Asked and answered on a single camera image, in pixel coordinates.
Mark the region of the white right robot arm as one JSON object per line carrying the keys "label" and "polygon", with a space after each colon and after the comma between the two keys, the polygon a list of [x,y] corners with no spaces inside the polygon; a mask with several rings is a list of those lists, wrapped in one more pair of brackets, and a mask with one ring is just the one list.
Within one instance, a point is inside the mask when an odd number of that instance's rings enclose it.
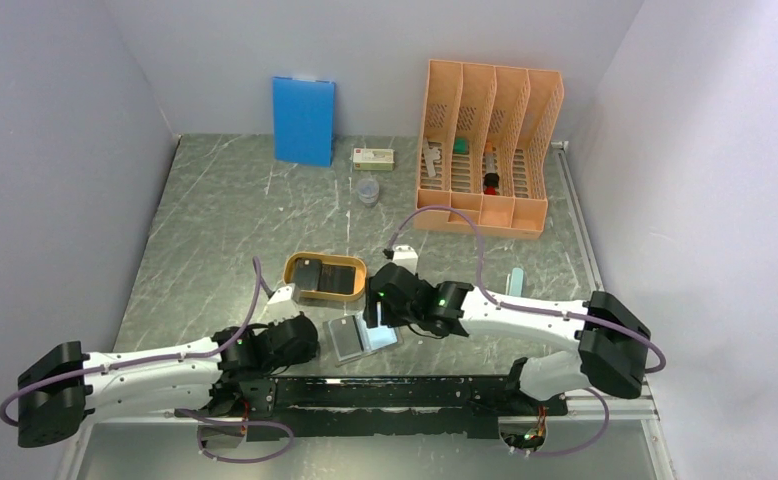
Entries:
{"label": "white right robot arm", "polygon": [[555,347],[545,357],[516,361],[517,379],[504,398],[518,414],[577,389],[621,399],[642,392],[651,332],[607,292],[567,302],[495,295],[466,282],[432,285],[388,263],[366,280],[365,300],[370,328],[414,326],[437,338],[499,336]]}

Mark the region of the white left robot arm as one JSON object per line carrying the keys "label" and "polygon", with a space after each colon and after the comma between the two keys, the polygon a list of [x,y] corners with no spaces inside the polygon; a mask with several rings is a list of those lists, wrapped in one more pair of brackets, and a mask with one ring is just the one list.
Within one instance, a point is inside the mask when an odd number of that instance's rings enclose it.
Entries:
{"label": "white left robot arm", "polygon": [[78,341],[61,343],[17,379],[17,444],[52,445],[90,424],[160,410],[249,412],[271,395],[265,382],[273,373],[318,350],[318,330],[303,314],[138,352],[85,353]]}

